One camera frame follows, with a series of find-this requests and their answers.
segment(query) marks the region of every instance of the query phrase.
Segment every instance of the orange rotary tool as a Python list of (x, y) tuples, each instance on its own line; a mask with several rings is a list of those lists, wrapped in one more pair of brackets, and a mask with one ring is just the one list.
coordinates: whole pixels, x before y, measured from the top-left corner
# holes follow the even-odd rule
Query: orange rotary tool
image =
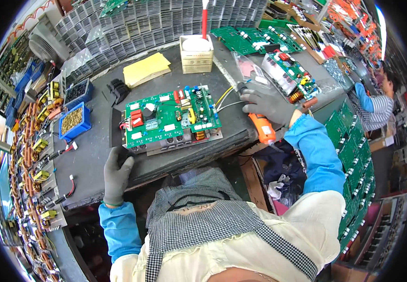
[[(248, 89), (243, 82), (238, 83), (237, 88), (240, 95), (242, 95), (243, 92)], [(249, 117), (257, 128), (258, 139), (260, 142), (268, 146), (275, 147), (274, 143), (276, 141), (276, 132), (266, 116), (249, 113)]]

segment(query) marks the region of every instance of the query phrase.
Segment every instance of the glove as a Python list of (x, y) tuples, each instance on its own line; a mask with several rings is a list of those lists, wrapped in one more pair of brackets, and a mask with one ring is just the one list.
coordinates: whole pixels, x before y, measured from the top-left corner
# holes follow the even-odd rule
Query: glove
[(122, 195), (128, 185), (128, 177), (134, 164), (134, 158), (128, 157), (121, 167), (117, 164), (119, 155), (124, 150), (122, 147), (111, 149), (104, 167), (105, 196), (104, 203), (111, 206), (123, 204)]
[(296, 107), (283, 98), (260, 93), (256, 90), (246, 89), (241, 100), (250, 102), (243, 107), (243, 112), (266, 116), (270, 121), (288, 127)]

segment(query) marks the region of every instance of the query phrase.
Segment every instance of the brass screw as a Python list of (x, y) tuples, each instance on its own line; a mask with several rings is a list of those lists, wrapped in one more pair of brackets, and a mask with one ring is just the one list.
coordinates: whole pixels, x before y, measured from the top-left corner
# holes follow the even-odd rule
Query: brass screw
[(61, 124), (61, 134), (64, 135), (82, 121), (83, 108), (78, 108), (64, 117)]

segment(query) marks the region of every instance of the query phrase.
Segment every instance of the yellow wire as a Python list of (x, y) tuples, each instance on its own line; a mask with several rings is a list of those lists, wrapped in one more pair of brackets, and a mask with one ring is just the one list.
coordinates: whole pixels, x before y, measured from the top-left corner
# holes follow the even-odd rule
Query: yellow wire
[(219, 104), (219, 102), (224, 98), (225, 95), (227, 95), (227, 93), (229, 93), (229, 91), (233, 88), (233, 86), (230, 86), (229, 89), (227, 89), (227, 91), (225, 91), (225, 93), (221, 96), (221, 98), (219, 98), (219, 100), (216, 102), (215, 106), (217, 106)]
[(57, 257), (58, 257), (58, 253), (57, 253), (57, 249), (55, 248), (55, 244), (47, 237), (47, 240), (49, 240), (49, 242), (52, 244), (52, 246), (54, 247), (54, 251), (55, 251), (55, 254), (57, 255)]

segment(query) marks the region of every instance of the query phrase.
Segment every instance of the yellow paper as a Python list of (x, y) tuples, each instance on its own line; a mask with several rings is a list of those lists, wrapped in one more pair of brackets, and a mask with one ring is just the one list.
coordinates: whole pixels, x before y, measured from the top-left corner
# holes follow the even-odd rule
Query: yellow paper
[(155, 53), (124, 68), (125, 84), (133, 85), (151, 74), (168, 69), (170, 64), (163, 54)]

